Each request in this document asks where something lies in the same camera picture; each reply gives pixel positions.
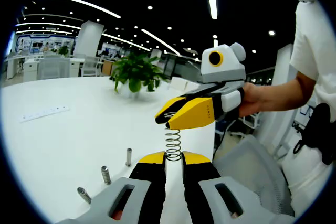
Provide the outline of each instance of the metal bolt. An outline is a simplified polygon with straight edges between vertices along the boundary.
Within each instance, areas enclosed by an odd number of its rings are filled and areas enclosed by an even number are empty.
[[[85,200],[88,204],[91,204],[91,197],[87,194],[84,188],[78,187],[77,192],[83,198],[83,200]]]
[[[132,149],[127,149],[126,166],[131,166]]]
[[[107,185],[110,185],[111,178],[110,178],[109,169],[107,168],[107,166],[102,166],[100,170],[101,170],[101,175],[103,175],[104,183]]]

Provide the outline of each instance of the power strip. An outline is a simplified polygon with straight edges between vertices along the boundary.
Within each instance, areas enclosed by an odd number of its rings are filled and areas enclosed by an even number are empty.
[[[56,107],[53,107],[53,108],[50,108],[50,109],[45,109],[45,110],[37,112],[37,113],[26,114],[26,115],[23,115],[20,118],[20,123],[27,122],[27,121],[30,121],[30,120],[34,120],[34,119],[37,119],[37,118],[42,118],[43,116],[48,116],[48,115],[68,111],[68,110],[70,110],[70,108],[68,106],[62,105],[62,106],[56,106]]]

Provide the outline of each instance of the green plant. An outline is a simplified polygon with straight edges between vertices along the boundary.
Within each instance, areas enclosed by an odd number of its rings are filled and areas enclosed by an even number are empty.
[[[59,50],[58,50],[58,54],[59,55],[67,55],[69,52],[69,49],[67,46],[62,46]]]
[[[149,92],[154,91],[160,84],[160,80],[166,80],[162,70],[153,65],[152,62],[158,57],[148,58],[147,55],[136,55],[130,53],[128,56],[117,61],[117,68],[114,69],[112,76],[116,84],[114,90],[118,92],[118,83],[125,84],[129,80],[129,88],[133,93],[140,91],[141,85],[147,87]]]

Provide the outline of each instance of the yellow ring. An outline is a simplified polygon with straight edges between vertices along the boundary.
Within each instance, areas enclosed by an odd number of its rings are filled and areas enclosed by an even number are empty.
[[[211,55],[213,52],[218,53],[219,56],[220,56],[220,58],[221,58],[220,61],[219,61],[219,63],[216,64],[216,65],[212,64],[211,61],[210,61],[210,55]],[[223,63],[223,59],[224,59],[224,57],[223,57],[223,55],[222,55],[222,53],[221,53],[220,51],[212,51],[212,52],[209,54],[209,62],[210,62],[210,64],[211,64],[212,66],[214,66],[214,67],[219,67],[219,66]]]

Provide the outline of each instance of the hand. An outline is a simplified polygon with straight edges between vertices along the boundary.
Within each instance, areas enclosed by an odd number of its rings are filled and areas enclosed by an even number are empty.
[[[253,85],[252,83],[245,83],[243,86],[244,98],[239,107],[239,116],[247,116],[259,112],[261,109],[261,95],[262,87]]]

